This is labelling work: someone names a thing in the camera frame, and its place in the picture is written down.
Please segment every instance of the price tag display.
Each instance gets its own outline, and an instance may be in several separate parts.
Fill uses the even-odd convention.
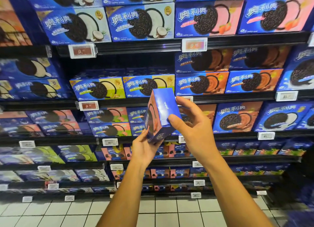
[[[275,132],[258,132],[258,140],[271,140],[275,138]]]
[[[35,141],[33,140],[23,140],[18,142],[21,148],[35,148]]]
[[[103,138],[102,139],[103,146],[118,146],[117,138]]]
[[[23,197],[22,198],[22,202],[32,202],[33,201],[33,197]]]
[[[110,164],[110,169],[112,171],[123,170],[123,164]]]
[[[49,183],[47,185],[47,189],[48,190],[56,190],[59,189],[59,184],[58,183]]]
[[[295,101],[298,93],[299,91],[278,91],[276,92],[276,101]]]
[[[192,167],[203,167],[203,166],[198,161],[193,161],[192,162]]]
[[[9,184],[0,184],[0,191],[6,191],[9,188]]]
[[[208,38],[183,38],[181,50],[183,53],[207,51]]]
[[[37,166],[38,171],[40,172],[48,172],[51,171],[51,167],[50,166]]]
[[[179,135],[179,143],[185,143],[185,138],[182,135]]]
[[[183,96],[183,97],[193,102],[193,96]]]
[[[72,59],[95,58],[97,54],[95,44],[73,44],[68,48]]]
[[[194,186],[203,186],[205,185],[205,180],[194,180]]]
[[[259,196],[267,196],[267,191],[256,191]]]
[[[307,41],[309,47],[314,47],[314,33],[311,33],[309,40]]]
[[[202,198],[202,194],[200,192],[192,192],[191,198],[192,199],[200,199],[200,198]]]
[[[65,196],[64,197],[64,201],[74,201],[75,200],[75,196]]]
[[[79,101],[79,109],[80,111],[99,110],[98,101]]]

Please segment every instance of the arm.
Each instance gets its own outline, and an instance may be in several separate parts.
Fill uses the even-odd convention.
[[[123,180],[96,227],[136,227],[144,173],[154,158],[157,148],[163,142],[156,145],[148,144],[147,133],[148,131],[144,130],[133,141],[132,158]]]
[[[220,155],[214,140],[212,124],[193,102],[176,97],[190,122],[171,114],[169,121],[185,138],[193,156],[205,167],[228,227],[272,227],[264,212],[255,203],[242,183]]]

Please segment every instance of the floor tile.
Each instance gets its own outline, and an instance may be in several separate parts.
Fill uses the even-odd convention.
[[[0,217],[0,227],[14,227],[19,216]]]
[[[23,215],[44,215],[51,202],[32,202]]]
[[[8,203],[0,203],[0,215],[5,211],[5,209],[9,206]]]
[[[275,220],[274,216],[272,215],[272,213],[269,210],[263,210],[263,212],[269,218],[269,220],[272,222],[274,227],[279,227],[279,225],[277,224],[277,221]]]
[[[95,227],[101,215],[88,215],[84,227]]]
[[[91,205],[91,201],[72,202],[67,215],[87,215]]]
[[[139,202],[139,213],[155,213],[155,198],[142,198]]]
[[[175,198],[156,198],[156,213],[178,212]]]
[[[179,213],[180,227],[204,227],[201,213]]]
[[[71,202],[52,201],[45,215],[66,215]]]
[[[221,212],[202,212],[204,227],[227,227]]]
[[[177,198],[178,212],[200,212],[197,199]]]
[[[155,214],[139,214],[136,227],[154,227]]]
[[[64,219],[64,215],[44,216],[38,227],[60,227]]]
[[[254,201],[257,203],[257,205],[261,208],[261,210],[269,210],[264,199],[261,196],[258,196],[257,198],[254,198]]]
[[[221,211],[217,199],[198,199],[201,211]]]
[[[84,227],[87,215],[66,215],[61,227]]]
[[[22,216],[15,227],[37,227],[42,216]]]
[[[156,214],[155,227],[179,227],[178,213]]]
[[[107,206],[109,205],[110,201],[96,201],[92,202],[88,214],[103,214]]]
[[[29,203],[12,203],[1,216],[21,216],[29,206]]]

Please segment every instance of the forearm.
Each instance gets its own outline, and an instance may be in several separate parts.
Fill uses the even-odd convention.
[[[273,226],[222,156],[217,155],[204,167],[228,227]]]
[[[145,168],[131,160],[116,194],[96,227],[136,227]]]

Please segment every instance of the person's right hand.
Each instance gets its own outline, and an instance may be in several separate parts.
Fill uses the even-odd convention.
[[[192,124],[184,122],[174,114],[171,114],[168,119],[171,125],[183,135],[187,147],[197,161],[204,166],[213,158],[221,156],[215,144],[210,119],[190,100],[176,96],[176,101],[182,106],[180,110],[192,119]]]

